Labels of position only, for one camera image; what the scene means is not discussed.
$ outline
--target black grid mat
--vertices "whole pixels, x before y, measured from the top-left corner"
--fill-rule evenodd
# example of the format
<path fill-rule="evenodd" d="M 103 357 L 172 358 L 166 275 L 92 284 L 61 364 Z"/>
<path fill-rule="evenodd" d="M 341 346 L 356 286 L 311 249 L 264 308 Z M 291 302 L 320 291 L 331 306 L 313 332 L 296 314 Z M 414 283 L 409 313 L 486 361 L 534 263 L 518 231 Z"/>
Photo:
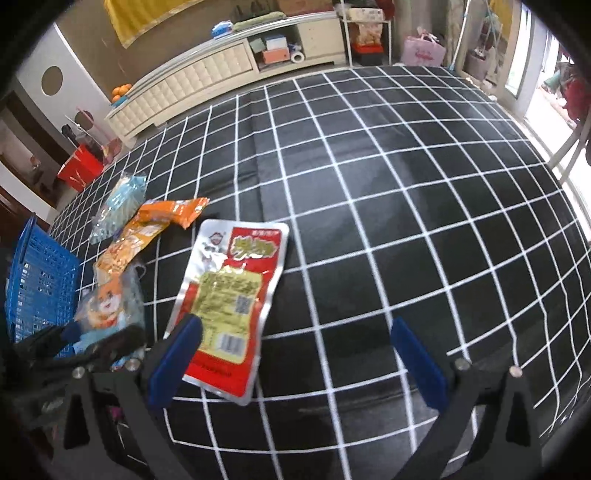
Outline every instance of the black grid mat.
<path fill-rule="evenodd" d="M 395 316 L 450 356 L 522 366 L 543 440 L 587 399 L 591 262 L 579 222 L 517 126 L 445 69 L 318 74 L 168 127 L 56 220 L 52 234 L 83 261 L 80 293 L 109 243 L 88 244 L 89 219 L 123 169 L 148 175 L 150 199 L 198 193 L 212 199 L 206 218 L 291 227 L 256 399 L 238 407 L 183 384 L 166 412 L 204 478 L 392 478 L 435 415 L 389 346 Z M 195 233 L 171 226 L 141 255 L 151 338 Z"/>

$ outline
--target cardboard box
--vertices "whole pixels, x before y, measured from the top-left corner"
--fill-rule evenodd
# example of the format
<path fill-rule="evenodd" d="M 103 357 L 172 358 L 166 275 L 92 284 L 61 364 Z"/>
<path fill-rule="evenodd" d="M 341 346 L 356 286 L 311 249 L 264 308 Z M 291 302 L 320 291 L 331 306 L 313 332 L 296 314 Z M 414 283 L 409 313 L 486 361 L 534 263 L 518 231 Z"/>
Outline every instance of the cardboard box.
<path fill-rule="evenodd" d="M 279 10 L 288 17 L 314 12 L 329 12 L 333 9 L 332 0 L 277 0 L 277 4 Z"/>
<path fill-rule="evenodd" d="M 287 39 L 284 35 L 266 35 L 265 44 L 267 50 L 279 50 L 280 48 L 287 48 Z"/>
<path fill-rule="evenodd" d="M 289 48 L 278 48 L 276 50 L 265 50 L 262 53 L 263 60 L 267 65 L 277 63 L 279 61 L 286 61 L 290 59 Z"/>
<path fill-rule="evenodd" d="M 384 10 L 381 8 L 349 8 L 347 17 L 353 22 L 382 22 Z"/>

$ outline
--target blue snack package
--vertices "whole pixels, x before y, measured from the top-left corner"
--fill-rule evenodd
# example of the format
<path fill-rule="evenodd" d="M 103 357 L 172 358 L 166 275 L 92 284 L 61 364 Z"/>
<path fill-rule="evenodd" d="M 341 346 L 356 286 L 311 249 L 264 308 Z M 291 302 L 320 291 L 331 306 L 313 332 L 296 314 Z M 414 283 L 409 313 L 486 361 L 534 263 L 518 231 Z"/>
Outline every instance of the blue snack package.
<path fill-rule="evenodd" d="M 86 295 L 81 300 L 74 319 L 82 333 L 80 340 L 73 345 L 75 353 L 86 351 L 90 345 L 129 325 L 144 327 L 144 301 L 136 267 L 130 265 L 122 275 Z M 121 358 L 113 367 L 120 367 L 132 357 L 142 359 L 144 348 Z"/>
<path fill-rule="evenodd" d="M 121 178 L 92 219 L 90 244 L 112 237 L 133 217 L 145 200 L 146 175 L 121 173 Z"/>

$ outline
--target barcode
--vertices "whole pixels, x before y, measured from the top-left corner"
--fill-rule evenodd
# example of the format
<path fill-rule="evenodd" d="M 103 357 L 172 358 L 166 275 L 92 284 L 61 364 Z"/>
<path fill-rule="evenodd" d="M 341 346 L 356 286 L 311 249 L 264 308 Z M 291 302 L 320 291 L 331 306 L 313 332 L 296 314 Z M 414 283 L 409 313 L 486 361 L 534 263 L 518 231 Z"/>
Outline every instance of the barcode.
<path fill-rule="evenodd" d="M 229 353 L 231 355 L 242 356 L 244 355 L 244 347 L 246 347 L 246 340 L 242 337 L 235 337 L 223 333 L 218 337 L 217 349 L 222 352 Z"/>

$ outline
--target blue gripper pad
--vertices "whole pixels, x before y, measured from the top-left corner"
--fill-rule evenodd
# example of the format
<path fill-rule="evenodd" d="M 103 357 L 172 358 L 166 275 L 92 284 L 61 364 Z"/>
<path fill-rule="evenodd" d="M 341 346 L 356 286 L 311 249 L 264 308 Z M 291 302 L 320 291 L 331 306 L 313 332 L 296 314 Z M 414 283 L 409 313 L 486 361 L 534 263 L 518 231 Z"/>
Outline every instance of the blue gripper pad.
<path fill-rule="evenodd" d="M 413 376 L 425 403 L 439 412 L 444 411 L 449 403 L 449 385 L 446 376 L 400 317 L 392 321 L 390 342 L 402 358 L 408 372 Z"/>
<path fill-rule="evenodd" d="M 166 340 L 165 350 L 158 352 L 160 362 L 147 379 L 145 399 L 150 408 L 168 407 L 183 380 L 189 362 L 201 345 L 203 325 L 201 319 L 188 314 Z"/>

